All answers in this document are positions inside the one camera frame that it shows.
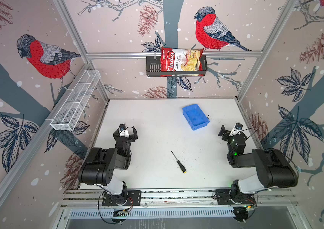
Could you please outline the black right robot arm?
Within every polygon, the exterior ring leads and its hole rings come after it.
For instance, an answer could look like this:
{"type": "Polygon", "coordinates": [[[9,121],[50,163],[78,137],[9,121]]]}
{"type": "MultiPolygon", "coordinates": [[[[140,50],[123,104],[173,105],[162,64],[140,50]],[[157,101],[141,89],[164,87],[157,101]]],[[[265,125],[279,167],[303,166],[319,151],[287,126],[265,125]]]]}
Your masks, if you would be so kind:
{"type": "Polygon", "coordinates": [[[234,204],[242,204],[245,201],[255,203],[253,195],[271,188],[285,189],[295,187],[298,175],[290,163],[277,149],[253,149],[251,153],[245,153],[248,137],[242,131],[243,125],[235,123],[231,131],[221,126],[219,136],[227,143],[227,160],[233,168],[255,168],[256,173],[235,180],[229,192],[230,200],[234,204]]]}

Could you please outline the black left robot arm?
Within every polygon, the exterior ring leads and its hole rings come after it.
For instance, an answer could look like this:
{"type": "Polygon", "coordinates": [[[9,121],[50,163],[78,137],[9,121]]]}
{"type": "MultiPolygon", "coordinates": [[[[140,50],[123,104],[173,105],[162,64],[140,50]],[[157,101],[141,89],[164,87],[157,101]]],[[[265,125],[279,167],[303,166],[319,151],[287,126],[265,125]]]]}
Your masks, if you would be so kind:
{"type": "Polygon", "coordinates": [[[115,170],[127,170],[131,163],[131,143],[138,139],[135,127],[125,124],[113,133],[115,147],[92,148],[78,174],[82,184],[97,186],[103,190],[103,207],[139,206],[141,192],[128,190],[127,184],[113,175],[115,170]]]}

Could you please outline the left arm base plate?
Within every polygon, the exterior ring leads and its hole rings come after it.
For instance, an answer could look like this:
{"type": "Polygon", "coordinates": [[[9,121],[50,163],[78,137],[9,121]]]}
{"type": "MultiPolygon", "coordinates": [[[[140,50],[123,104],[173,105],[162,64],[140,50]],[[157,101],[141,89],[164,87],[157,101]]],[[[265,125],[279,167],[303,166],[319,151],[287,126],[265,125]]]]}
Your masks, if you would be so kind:
{"type": "Polygon", "coordinates": [[[141,204],[141,191],[128,190],[126,193],[120,195],[110,195],[104,193],[101,195],[103,207],[131,207],[139,206],[141,204]]]}

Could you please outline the black yellow handled screwdriver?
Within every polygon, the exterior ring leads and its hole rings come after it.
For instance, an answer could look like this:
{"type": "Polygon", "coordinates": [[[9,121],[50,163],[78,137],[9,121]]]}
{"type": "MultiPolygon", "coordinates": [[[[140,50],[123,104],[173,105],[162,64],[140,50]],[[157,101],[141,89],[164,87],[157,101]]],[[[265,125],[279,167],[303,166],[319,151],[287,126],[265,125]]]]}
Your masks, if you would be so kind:
{"type": "Polygon", "coordinates": [[[176,162],[177,162],[177,164],[178,164],[179,167],[180,167],[180,170],[181,170],[183,173],[186,173],[187,170],[186,170],[185,166],[180,162],[180,160],[175,156],[175,154],[174,154],[173,152],[171,152],[171,153],[172,153],[173,156],[175,157],[176,162]]]}

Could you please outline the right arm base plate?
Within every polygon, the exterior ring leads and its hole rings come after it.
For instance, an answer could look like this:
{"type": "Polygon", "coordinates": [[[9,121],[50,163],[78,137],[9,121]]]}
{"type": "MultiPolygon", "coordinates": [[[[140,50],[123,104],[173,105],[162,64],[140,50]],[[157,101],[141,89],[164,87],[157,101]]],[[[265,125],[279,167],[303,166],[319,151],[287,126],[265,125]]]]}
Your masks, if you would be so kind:
{"type": "Polygon", "coordinates": [[[230,189],[216,189],[212,198],[218,205],[256,205],[254,194],[233,193],[230,189]]]}

